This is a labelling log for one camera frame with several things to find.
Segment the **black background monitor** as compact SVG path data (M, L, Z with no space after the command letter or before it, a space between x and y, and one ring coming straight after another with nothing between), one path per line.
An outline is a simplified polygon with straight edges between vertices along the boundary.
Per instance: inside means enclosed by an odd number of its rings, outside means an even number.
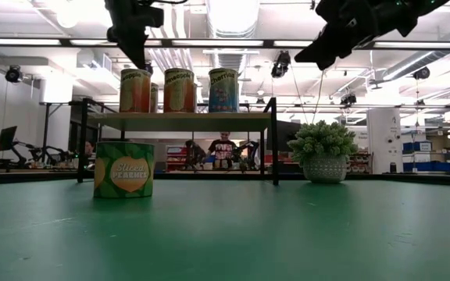
M7 127L0 132L0 151L8 151L13 148L13 140L17 126Z
M295 134L301 129L300 123L278 121L277 122L277 144L279 151L292 151L288 142L296 138Z

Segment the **short sliced peaches can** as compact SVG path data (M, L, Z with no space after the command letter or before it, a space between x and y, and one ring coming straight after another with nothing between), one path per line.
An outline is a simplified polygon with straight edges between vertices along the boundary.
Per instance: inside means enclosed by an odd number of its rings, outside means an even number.
M94 197L151 197L154 185L155 146L128 141L97 144Z

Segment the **white room column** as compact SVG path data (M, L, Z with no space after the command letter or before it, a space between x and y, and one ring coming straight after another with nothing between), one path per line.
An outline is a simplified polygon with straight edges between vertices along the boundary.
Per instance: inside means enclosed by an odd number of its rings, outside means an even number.
M369 153L372 173L402 173L402 134L398 108L372 108L367 111Z

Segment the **labelled tin can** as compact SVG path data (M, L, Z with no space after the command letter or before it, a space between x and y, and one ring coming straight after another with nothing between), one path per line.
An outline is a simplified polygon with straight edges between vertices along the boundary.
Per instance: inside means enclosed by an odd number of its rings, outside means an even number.
M151 94L150 94L150 112L158 112L159 103L159 85L156 83L151 83Z

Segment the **black overhead frame bar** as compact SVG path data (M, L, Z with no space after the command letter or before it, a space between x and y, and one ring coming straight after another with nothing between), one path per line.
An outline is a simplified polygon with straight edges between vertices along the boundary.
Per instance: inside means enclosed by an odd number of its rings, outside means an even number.
M247 48L247 49L303 49L311 42L273 39L172 39L149 38L147 48ZM72 37L0 37L0 47L24 48L115 48L116 44L103 38ZM450 51L450 41L371 41L358 50Z

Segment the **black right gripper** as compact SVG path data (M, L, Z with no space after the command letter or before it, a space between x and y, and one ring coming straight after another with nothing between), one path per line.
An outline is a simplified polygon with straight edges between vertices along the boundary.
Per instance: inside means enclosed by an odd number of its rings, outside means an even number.
M418 19L412 0L320 0L316 13L326 24L295 61L318 63L319 70L349 56L354 47L390 31L407 35Z

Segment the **black background robot arms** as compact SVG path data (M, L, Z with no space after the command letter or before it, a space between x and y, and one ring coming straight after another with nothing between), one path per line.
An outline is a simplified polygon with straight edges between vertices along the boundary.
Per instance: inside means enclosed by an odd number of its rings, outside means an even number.
M30 157L23 157L16 150L17 146L25 147L30 153ZM53 146L40 148L17 140L12 142L11 150L18 157L16 162L18 169L72 169L77 167L79 160L79 155L73 151Z
M195 143L193 140L187 140L185 142L187 148L187 157L185 163L185 169L196 170L199 166L203 166L207 163L210 157L213 157L211 164L214 160L214 155L206 157L207 151L201 146ZM239 169L243 173L247 170L257 170L257 161L255 160L257 151L259 149L259 143L256 141L247 141L241 146L237 146L232 155L232 168ZM231 170L231 169L213 169L213 170Z

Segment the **blue storage crate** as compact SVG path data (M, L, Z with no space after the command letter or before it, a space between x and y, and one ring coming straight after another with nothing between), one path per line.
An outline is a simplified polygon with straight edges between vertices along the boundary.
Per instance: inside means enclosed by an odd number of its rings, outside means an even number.
M428 140L407 142L402 145L403 154L412 154L415 151L432 151L432 143Z

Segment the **wooden shelf with black frame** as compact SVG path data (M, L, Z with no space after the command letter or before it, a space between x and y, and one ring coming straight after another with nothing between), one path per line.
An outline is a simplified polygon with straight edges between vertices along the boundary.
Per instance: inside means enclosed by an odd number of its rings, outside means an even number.
M84 154L86 125L92 120L100 127L109 126L120 131L121 141L127 132L258 132L260 133L260 174L262 180L279 184L279 160L277 144L277 100L271 98L262 112L248 113L136 113L116 112L90 98L70 101L68 105L81 107L80 154ZM273 152L272 172L266 173L265 131L270 132Z

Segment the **blue cherries tin can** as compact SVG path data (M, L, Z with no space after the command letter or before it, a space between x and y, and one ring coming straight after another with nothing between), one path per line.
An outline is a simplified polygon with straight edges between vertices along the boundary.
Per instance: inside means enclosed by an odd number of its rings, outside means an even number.
M217 68L209 71L209 112L238 112L238 72Z

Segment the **blue storage bin row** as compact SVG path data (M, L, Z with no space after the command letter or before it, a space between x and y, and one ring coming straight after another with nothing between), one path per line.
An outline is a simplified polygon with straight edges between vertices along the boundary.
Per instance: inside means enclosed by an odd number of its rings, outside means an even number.
M405 172L433 172L433 173L449 173L450 162L409 162L403 164Z

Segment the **orange pineapple tin can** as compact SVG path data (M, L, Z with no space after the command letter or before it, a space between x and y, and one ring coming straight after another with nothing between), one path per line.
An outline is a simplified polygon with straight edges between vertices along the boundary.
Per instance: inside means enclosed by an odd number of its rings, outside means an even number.
M172 68L164 73L163 112L194 112L195 75L188 69Z
M120 111L149 112L151 74L143 69L123 69L120 79Z

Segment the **green plant in white pot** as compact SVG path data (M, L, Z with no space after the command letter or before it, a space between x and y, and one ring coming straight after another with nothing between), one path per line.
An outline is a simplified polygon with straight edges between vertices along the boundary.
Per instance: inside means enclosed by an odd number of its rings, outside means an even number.
M355 132L340 123L304 123L287 145L293 162L312 183L340 183L347 174L347 161L357 152Z

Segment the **red storage bins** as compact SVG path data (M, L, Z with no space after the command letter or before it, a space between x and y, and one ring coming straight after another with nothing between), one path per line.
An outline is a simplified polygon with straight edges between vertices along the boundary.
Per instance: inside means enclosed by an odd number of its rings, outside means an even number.
M185 168L187 148L181 145L166 146L166 171L178 171Z

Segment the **silver ceiling air duct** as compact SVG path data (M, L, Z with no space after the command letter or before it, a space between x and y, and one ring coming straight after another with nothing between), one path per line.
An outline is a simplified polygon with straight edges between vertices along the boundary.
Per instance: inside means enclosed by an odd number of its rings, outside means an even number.
M260 0L205 0L209 37L218 39L252 39L259 18ZM217 68L245 70L248 55L212 55Z

